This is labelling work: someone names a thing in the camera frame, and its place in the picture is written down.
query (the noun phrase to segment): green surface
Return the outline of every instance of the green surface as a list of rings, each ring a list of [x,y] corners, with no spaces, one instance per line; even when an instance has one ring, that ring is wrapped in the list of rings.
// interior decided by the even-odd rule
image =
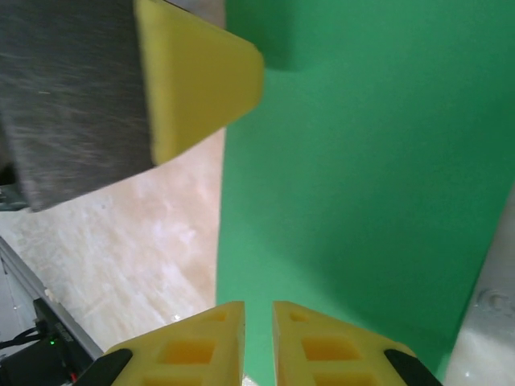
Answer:
[[[246,301],[246,371],[274,384],[281,299],[407,343],[442,375],[515,175],[515,3],[227,11],[267,63],[223,182],[217,301]]]

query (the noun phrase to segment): marble floor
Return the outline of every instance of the marble floor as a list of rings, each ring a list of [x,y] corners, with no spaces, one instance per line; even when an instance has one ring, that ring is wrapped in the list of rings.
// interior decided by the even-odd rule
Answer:
[[[174,2],[224,23],[220,0]],[[102,349],[213,306],[224,135],[50,210],[0,214],[0,236]],[[515,194],[491,253],[515,260]],[[513,385],[513,334],[478,328],[476,306],[446,385]]]

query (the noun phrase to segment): green board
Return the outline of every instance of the green board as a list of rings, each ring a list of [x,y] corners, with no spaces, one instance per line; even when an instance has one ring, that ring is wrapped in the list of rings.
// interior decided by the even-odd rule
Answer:
[[[439,376],[515,176],[515,3],[228,0],[266,58],[229,127],[217,301],[274,384],[271,302],[408,344]]]

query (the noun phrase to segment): yellow plastic block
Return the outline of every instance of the yellow plastic block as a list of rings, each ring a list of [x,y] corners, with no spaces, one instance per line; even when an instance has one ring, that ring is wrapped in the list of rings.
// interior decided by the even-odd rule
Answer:
[[[274,303],[277,386],[406,386],[386,349],[414,356],[381,335],[298,306]]]
[[[133,357],[113,386],[241,386],[245,304],[230,302],[128,340]]]
[[[135,0],[152,155],[166,162],[254,108],[255,46],[163,0]]]

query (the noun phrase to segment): brushed metal surface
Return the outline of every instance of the brushed metal surface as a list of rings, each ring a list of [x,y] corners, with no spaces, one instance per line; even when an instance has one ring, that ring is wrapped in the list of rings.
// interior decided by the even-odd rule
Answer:
[[[132,0],[1,0],[0,119],[35,211],[152,167]]]

